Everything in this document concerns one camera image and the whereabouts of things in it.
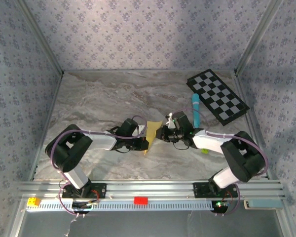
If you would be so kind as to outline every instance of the marble surface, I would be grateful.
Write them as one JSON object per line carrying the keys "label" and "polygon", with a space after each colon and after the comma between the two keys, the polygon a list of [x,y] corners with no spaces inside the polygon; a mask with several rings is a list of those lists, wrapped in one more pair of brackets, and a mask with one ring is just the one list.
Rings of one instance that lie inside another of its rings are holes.
{"label": "marble surface", "polygon": [[[105,131],[121,125],[133,115],[150,121],[164,120],[165,115],[191,107],[192,91],[186,79],[198,71],[107,71],[65,73],[52,114],[44,147],[69,124],[81,129]],[[216,71],[234,89],[230,72]],[[244,117],[222,126],[202,104],[206,121],[202,127],[219,133],[248,131]],[[186,112],[192,121],[192,112]],[[42,151],[35,179],[60,179]],[[215,152],[203,154],[197,149],[179,151],[172,144],[155,139],[149,152],[95,150],[90,146],[80,165],[91,180],[102,179],[208,179],[227,166],[224,157]]]}

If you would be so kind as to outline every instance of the blue floral wallpaper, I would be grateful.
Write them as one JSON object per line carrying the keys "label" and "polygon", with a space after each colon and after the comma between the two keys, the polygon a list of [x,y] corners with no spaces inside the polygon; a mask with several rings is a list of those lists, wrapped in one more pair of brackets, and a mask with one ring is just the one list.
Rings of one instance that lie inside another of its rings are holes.
{"label": "blue floral wallpaper", "polygon": [[13,1],[0,1],[0,236],[29,177],[59,76]]}
{"label": "blue floral wallpaper", "polygon": [[26,0],[63,70],[233,69],[269,0]]}
{"label": "blue floral wallpaper", "polygon": [[240,78],[296,224],[296,0],[284,1]]}

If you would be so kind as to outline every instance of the red block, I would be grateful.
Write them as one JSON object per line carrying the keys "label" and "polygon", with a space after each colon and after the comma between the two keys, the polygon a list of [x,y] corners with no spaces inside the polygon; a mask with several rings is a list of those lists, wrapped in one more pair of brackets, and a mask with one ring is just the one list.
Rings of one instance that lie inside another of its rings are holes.
{"label": "red block", "polygon": [[148,197],[134,197],[135,205],[148,205]]}

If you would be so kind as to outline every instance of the yellow cloth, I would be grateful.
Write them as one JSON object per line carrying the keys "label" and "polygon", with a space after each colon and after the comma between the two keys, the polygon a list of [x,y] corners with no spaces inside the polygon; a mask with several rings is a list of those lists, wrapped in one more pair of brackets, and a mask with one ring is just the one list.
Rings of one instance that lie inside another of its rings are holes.
{"label": "yellow cloth", "polygon": [[154,141],[154,138],[156,137],[156,131],[158,130],[158,128],[161,127],[161,125],[162,125],[162,121],[159,121],[159,122],[148,121],[147,122],[146,140],[149,142],[149,146],[148,146],[148,150],[144,151],[145,155],[149,151],[149,149],[152,145],[152,142]]}

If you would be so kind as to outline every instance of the black and white checkerboard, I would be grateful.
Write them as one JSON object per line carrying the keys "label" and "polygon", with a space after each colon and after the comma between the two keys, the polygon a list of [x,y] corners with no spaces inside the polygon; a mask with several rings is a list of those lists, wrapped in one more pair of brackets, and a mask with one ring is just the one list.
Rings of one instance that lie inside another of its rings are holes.
{"label": "black and white checkerboard", "polygon": [[223,126],[244,115],[249,109],[210,69],[187,79],[186,84],[199,95],[203,104]]}

